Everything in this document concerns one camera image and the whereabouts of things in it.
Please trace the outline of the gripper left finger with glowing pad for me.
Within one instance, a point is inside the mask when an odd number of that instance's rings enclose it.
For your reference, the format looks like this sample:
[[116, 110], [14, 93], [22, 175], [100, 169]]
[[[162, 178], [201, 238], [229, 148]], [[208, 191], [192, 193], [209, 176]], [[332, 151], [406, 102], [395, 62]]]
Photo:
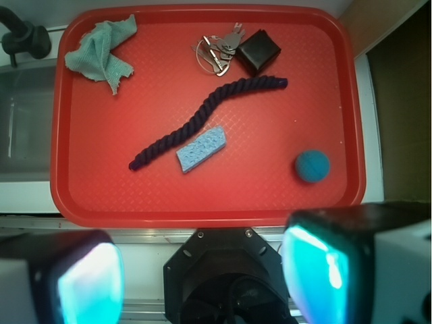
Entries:
[[117, 323], [124, 264], [102, 230], [1, 237], [2, 323]]

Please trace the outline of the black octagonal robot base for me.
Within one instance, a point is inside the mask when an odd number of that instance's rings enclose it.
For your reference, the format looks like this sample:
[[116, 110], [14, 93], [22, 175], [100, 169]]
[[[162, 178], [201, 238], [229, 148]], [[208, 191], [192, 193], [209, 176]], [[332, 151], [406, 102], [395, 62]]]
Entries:
[[297, 323], [281, 256], [251, 228], [198, 229], [163, 266], [170, 323]]

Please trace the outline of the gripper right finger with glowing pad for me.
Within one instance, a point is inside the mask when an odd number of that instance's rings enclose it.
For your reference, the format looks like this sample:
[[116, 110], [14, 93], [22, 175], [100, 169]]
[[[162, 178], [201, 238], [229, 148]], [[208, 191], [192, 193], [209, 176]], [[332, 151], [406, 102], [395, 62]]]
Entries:
[[281, 258], [307, 323], [431, 322], [427, 202], [296, 211]]

